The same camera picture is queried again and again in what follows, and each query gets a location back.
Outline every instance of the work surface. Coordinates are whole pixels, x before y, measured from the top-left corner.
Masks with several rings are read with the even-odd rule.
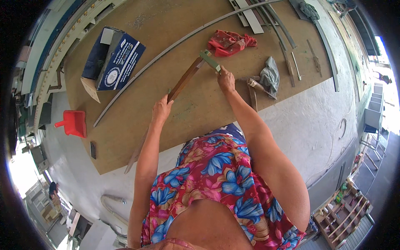
[[[86,111],[87,138],[82,139],[89,152],[89,142],[96,143],[97,159],[92,159],[100,174],[125,166],[149,125],[152,106],[173,88],[180,77],[206,48],[215,30],[227,30],[248,34],[257,39],[256,48],[245,48],[229,58],[215,58],[231,71],[235,78],[258,75],[265,61],[272,56],[280,73],[277,99],[257,92],[258,109],[298,94],[332,77],[326,51],[318,31],[311,22],[299,20],[288,1],[272,4],[278,16],[290,32],[297,47],[287,51],[293,65],[296,87],[292,88],[276,34],[266,27],[265,33],[253,34],[250,27],[242,27],[238,17],[232,16],[191,37],[166,54],[120,96],[99,124],[93,124],[116,91],[99,92],[101,104],[93,100],[80,82],[86,59],[103,26],[113,26],[126,31],[146,46],[132,76],[165,48],[194,29],[231,12],[228,1],[127,1],[106,16],[78,44],[64,63],[68,101],[72,110]],[[316,71],[309,40],[319,57],[322,78]],[[293,51],[302,77],[299,81],[290,52]],[[237,82],[236,89],[249,102],[244,82]],[[214,71],[204,65],[180,93],[172,106],[160,139],[160,151],[179,145],[193,137],[235,121],[236,118],[220,91]]]

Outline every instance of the blue cardboard box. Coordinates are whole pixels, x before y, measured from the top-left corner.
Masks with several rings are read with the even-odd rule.
[[[81,81],[85,90],[100,103],[98,91],[123,88],[145,49],[126,32],[105,26],[82,72]]]

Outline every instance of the black phone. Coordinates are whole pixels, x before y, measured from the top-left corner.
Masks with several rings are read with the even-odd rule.
[[[90,156],[93,159],[96,159],[96,145],[94,144],[94,142],[90,142]]]

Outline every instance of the floral dress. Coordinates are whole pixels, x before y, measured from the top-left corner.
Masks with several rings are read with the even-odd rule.
[[[142,247],[165,239],[174,218],[192,201],[211,199],[231,210],[254,249],[294,249],[306,234],[286,217],[250,162],[244,137],[233,124],[187,142],[176,167],[153,183]]]

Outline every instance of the red dustpan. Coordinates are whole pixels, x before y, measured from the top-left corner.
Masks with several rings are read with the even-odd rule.
[[[63,113],[64,120],[54,124],[58,128],[64,126],[64,132],[68,136],[70,134],[86,138],[85,112],[65,110]]]

